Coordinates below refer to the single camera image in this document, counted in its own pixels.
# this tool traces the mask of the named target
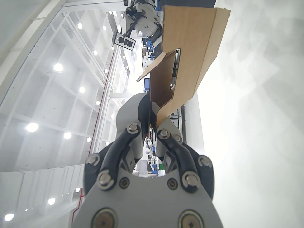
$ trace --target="red pipe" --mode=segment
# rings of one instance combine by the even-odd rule
[[[114,53],[115,53],[115,50],[113,51],[113,55],[112,55],[112,58],[111,58],[110,67],[109,67],[109,72],[108,72],[108,74],[107,74],[107,78],[108,78],[108,76],[109,76],[109,74],[110,74],[110,70],[111,70],[111,65],[112,65]],[[100,106],[99,106],[99,110],[98,110],[98,114],[97,114],[97,119],[96,119],[95,126],[94,126],[94,131],[93,131],[92,140],[91,140],[91,145],[90,145],[90,149],[89,149],[89,154],[88,154],[88,155],[90,155],[90,153],[91,153],[92,144],[93,144],[93,140],[94,140],[94,134],[95,134],[95,131],[96,131],[96,126],[97,126],[98,117],[99,117],[99,113],[100,113],[100,108],[101,108],[101,105],[102,105],[102,100],[103,100],[103,96],[104,96],[104,94],[105,94],[105,88],[106,88],[107,84],[108,84],[108,80],[106,80],[105,83],[104,83],[104,89],[103,89],[102,96],[101,96],[101,100],[100,100]]]
[[[74,214],[76,211],[78,211],[78,209],[80,208],[80,202],[81,202],[81,199],[82,199],[83,195],[82,195],[82,188],[81,188],[81,192],[80,192],[80,198],[79,198],[79,203],[78,203],[78,207],[76,208],[75,211],[73,211],[73,216],[72,216],[72,223],[74,221]]]
[[[111,70],[111,66],[112,66],[112,62],[113,62],[114,53],[115,53],[115,50],[113,51],[113,55],[112,55],[112,58],[111,58],[111,62],[110,62],[110,66],[109,66],[109,72],[108,72],[108,74],[107,74],[107,78],[109,78],[109,74],[110,74],[110,70]],[[90,149],[89,149],[89,154],[88,154],[88,156],[89,156],[90,153],[91,153],[92,144],[93,144],[93,139],[94,139],[94,135],[95,135],[96,127],[97,127],[97,122],[98,122],[98,117],[99,117],[99,114],[100,114],[100,108],[101,108],[101,105],[102,105],[102,100],[103,100],[103,97],[104,97],[104,94],[105,94],[105,89],[106,89],[107,84],[108,84],[108,80],[106,79],[106,81],[105,81],[105,83],[104,83],[104,89],[103,89],[103,92],[102,92],[101,100],[100,100],[100,106],[99,106],[99,109],[98,109],[97,119],[96,119],[95,126],[94,126],[94,131],[93,131],[93,135],[92,135],[92,140],[91,140],[91,145],[90,145]],[[73,223],[73,221],[74,221],[74,214],[75,214],[75,212],[78,211],[78,209],[80,208],[81,199],[84,197],[84,195],[82,195],[82,189],[83,189],[83,188],[81,188],[78,207],[76,208],[75,211],[73,211],[72,223]]]

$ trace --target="led light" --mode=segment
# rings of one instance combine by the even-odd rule
[[[57,71],[57,72],[63,71],[63,66],[62,66],[62,64],[55,64],[55,65],[54,65],[54,71]]]
[[[55,200],[54,198],[51,198],[49,199],[47,202],[49,203],[49,205],[53,205],[55,203]]]
[[[80,93],[85,93],[85,92],[86,92],[85,87],[80,87],[80,88],[79,88],[79,92],[80,92]]]
[[[15,214],[6,214],[5,217],[4,217],[4,220],[6,222],[9,222],[14,218],[14,216],[15,216]]]
[[[70,132],[66,132],[66,133],[63,134],[63,137],[65,139],[70,139],[72,137],[72,134]]]
[[[25,128],[29,132],[34,132],[34,131],[36,131],[38,129],[38,124],[36,124],[36,123],[30,123]]]

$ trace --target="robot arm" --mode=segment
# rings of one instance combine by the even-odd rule
[[[132,30],[138,30],[149,37],[156,48],[162,41],[162,25],[155,12],[157,0],[128,0],[122,25],[122,34],[117,33],[114,43],[132,50],[135,40],[131,38]]]
[[[223,228],[212,204],[212,163],[183,143],[178,128],[169,118],[153,128],[157,135],[156,155],[166,175],[155,178],[132,175],[142,156],[149,119],[156,113],[157,106],[152,104],[149,116],[148,94],[130,98],[118,111],[116,140],[87,158],[85,200],[72,228],[142,227],[143,224],[147,228]]]

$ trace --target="gray metal plate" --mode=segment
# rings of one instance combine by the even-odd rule
[[[198,212],[204,227],[223,228],[218,214],[204,188],[196,193],[186,193],[180,186],[178,171],[155,178],[140,178],[120,169],[122,177],[130,179],[127,189],[117,183],[111,191],[102,191],[96,184],[87,195],[73,223],[73,228],[91,227],[94,214],[105,207],[113,209],[118,217],[117,227],[178,227],[179,215],[192,209]],[[174,191],[167,186],[169,178],[178,181]]]

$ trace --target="cardboard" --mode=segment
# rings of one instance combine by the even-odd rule
[[[164,6],[162,50],[137,81],[150,73],[150,101],[160,107],[159,126],[191,99],[215,60],[230,10]],[[170,89],[176,50],[180,58],[174,88]]]

